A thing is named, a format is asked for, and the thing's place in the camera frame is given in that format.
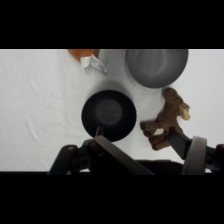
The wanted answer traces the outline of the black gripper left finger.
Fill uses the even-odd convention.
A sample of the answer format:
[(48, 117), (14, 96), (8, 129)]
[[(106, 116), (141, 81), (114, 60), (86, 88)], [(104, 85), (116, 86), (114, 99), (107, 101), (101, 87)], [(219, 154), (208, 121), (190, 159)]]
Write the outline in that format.
[(79, 175), (86, 169), (92, 175), (153, 175), (104, 136), (86, 140), (81, 147), (62, 147), (49, 174)]

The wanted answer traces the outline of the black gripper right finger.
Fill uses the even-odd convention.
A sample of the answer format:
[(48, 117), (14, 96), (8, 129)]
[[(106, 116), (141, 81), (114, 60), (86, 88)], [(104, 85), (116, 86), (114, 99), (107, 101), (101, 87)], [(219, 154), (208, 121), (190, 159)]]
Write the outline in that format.
[(190, 139), (176, 128), (170, 129), (168, 142), (184, 160), (183, 175), (204, 175), (206, 169), (212, 175), (224, 175), (224, 144), (212, 148), (205, 138)]

